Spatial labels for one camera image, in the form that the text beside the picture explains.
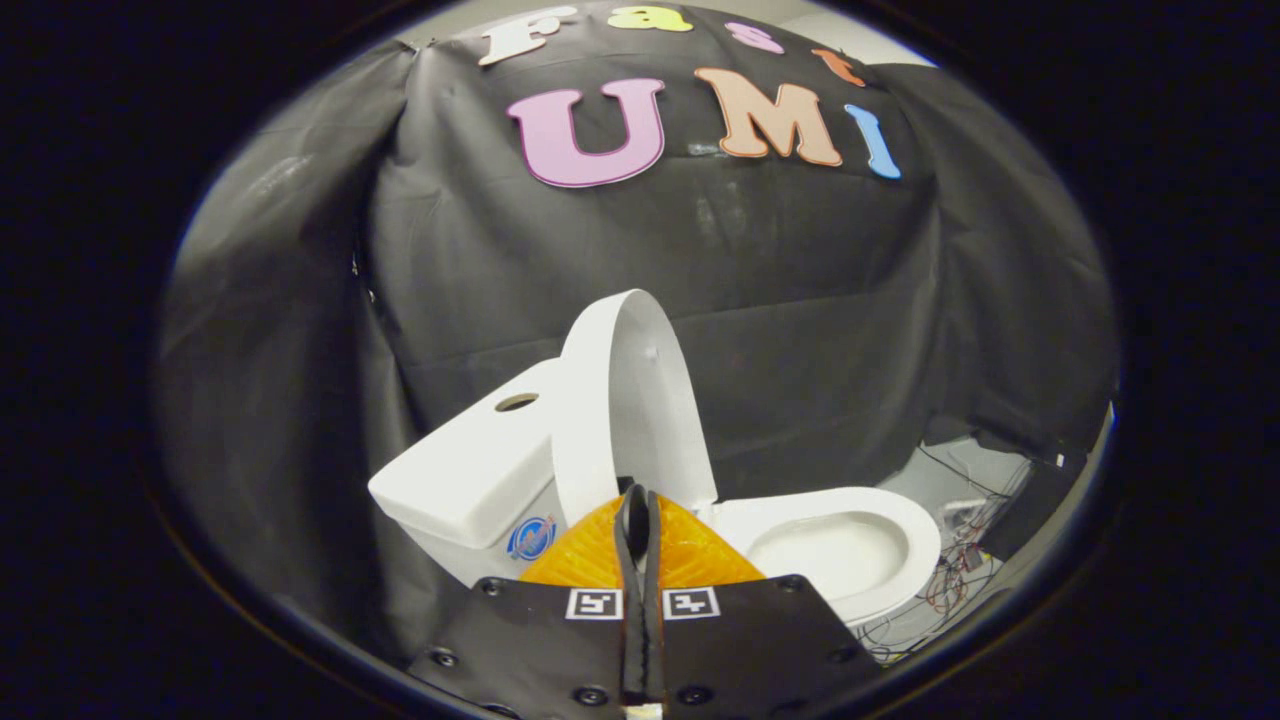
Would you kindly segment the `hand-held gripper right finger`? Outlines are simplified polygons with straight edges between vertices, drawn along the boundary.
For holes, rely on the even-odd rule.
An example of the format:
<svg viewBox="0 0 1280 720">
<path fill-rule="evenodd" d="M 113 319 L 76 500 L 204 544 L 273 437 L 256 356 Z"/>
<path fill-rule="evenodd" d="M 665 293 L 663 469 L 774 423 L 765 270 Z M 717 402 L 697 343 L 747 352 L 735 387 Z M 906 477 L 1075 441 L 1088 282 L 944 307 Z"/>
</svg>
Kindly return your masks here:
<svg viewBox="0 0 1280 720">
<path fill-rule="evenodd" d="M 883 669 L 813 582 L 768 577 L 648 492 L 640 688 L 667 717 L 819 717 Z"/>
</svg>

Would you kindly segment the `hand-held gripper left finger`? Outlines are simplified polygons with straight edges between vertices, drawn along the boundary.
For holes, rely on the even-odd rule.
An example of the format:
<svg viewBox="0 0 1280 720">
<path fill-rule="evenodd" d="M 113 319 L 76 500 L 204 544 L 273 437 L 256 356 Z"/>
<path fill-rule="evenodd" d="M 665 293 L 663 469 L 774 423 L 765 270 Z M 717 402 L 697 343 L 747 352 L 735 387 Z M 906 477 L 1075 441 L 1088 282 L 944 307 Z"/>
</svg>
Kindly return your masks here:
<svg viewBox="0 0 1280 720">
<path fill-rule="evenodd" d="M 410 674 L 507 717 L 625 717 L 649 702 L 649 495 L 627 486 L 547 557 L 591 539 L 616 575 L 557 585 L 484 577 Z"/>
</svg>

